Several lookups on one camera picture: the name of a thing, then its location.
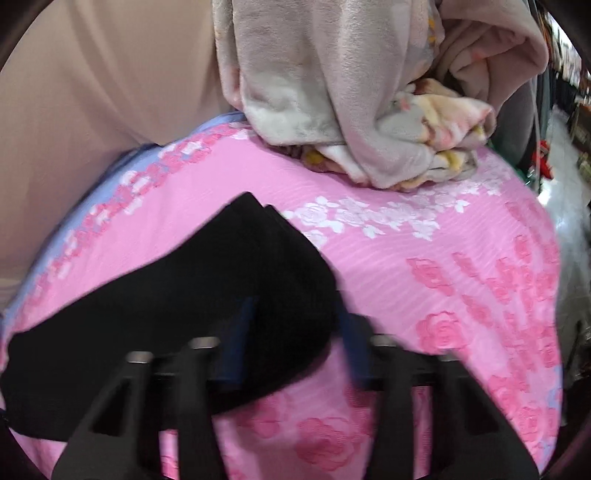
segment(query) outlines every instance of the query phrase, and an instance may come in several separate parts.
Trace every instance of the pink floral fabric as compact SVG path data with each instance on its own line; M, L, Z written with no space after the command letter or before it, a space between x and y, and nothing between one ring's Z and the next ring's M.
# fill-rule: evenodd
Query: pink floral fabric
M351 311L410 349L457 352L542 469L561 401L558 249L550 219L511 169L486 149L478 157L469 180L405 194L308 171L265 150L245 124L169 145L148 167L123 172L112 198L88 208L64 237L5 325L0 368L13 333L165 255L250 191L322 252ZM429 472L431 398L426 388L413 397L419 478ZM313 374L215 418L230 478L362 478L375 400L351 386L335 342ZM63 444L16 437L49 476ZM164 473L178 478L174 432L161 443Z

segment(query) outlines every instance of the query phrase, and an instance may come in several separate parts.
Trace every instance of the beige fabric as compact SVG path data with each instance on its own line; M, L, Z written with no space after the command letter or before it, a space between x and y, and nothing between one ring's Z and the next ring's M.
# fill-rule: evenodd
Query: beige fabric
M440 82L450 72L466 96L498 109L548 63L522 0L436 6L434 0L213 0L225 97L270 145L313 145L355 183L390 189L431 177L438 150L426 141L426 112L409 93L414 80L433 65ZM469 124L466 132L480 123L462 118L466 105L473 112L488 108L439 99L455 126ZM495 117L488 112L490 134ZM441 150L458 146L446 142Z
M120 153L229 110L210 0L54 0L0 72L0 312Z

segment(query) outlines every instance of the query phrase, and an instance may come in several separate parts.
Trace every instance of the floral print fabric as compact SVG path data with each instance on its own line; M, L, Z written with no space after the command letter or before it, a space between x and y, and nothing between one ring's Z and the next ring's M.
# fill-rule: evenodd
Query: floral print fabric
M393 105L401 114L408 115L407 126L409 119L421 118L421 133L413 140L432 148L434 158L425 172L387 190L409 191L426 182L466 179L475 171L472 150L485 145L489 137L485 121L492 112L490 105L461 97L434 79L421 79L408 85L395 95ZM317 145L316 149L307 145L271 148L300 158L312 171L347 174L361 186L371 183L345 145Z
M13 333L166 254L250 191L323 253L351 311L407 348L454 350L542 469L560 418L558 249L550 219L510 167L486 149L477 154L469 180L407 194L310 172L265 150L240 122L150 150L118 171L108 195L91 194L52 240L7 311L0 368ZM431 400L426 388L413 396L418 478L429 470ZM375 400L351 386L335 341L308 377L215 418L230 478L361 478ZM49 475L63 444L17 438ZM175 439L174 432L161 438L171 478L178 478Z

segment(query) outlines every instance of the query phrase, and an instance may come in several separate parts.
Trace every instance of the white flower pattern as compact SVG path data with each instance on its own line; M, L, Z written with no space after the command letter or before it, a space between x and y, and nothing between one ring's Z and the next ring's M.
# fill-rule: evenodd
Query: white flower pattern
M174 151L177 148L176 143L171 143L162 147L162 149L158 152L158 158L162 159L166 156L167 153Z
M370 206L351 197L333 201L320 196L294 211L283 212L283 216L299 221L303 226L314 227L304 231L304 235L318 249L330 240L324 233L326 228L334 233L355 228L371 239L386 235L389 230L404 231L408 228L413 237L431 242L441 229L437 223L438 215L448 211L464 213L470 206L467 200L470 195L499 196L502 185L513 175L506 165L488 163L468 180L419 188L414 194L382 206Z
M248 140L250 137L255 137L256 133L253 130L242 129L238 130L235 134L232 135L234 140Z
M203 148L203 144L199 141L197 142L189 142L182 150L181 153L184 155L191 155L197 150L201 150Z

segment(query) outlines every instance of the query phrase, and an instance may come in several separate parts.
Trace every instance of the fleece blanket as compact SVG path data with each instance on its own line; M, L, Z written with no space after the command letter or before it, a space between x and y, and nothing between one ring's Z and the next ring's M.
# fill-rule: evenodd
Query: fleece blanket
M487 103L462 97L434 79L411 85L412 93L396 95L402 111L418 107L423 113L423 134L419 141L436 153L425 173L401 181L387 190L412 190L431 182L463 180L476 170L474 149L485 144L488 136L484 123L492 111ZM311 147L273 147L280 153L299 158L312 171L349 175L356 184L369 186L368 178L351 157L345 145Z
M256 132L379 189L440 168L410 83L431 70L498 110L548 59L522 0L213 0L213 18L224 96Z

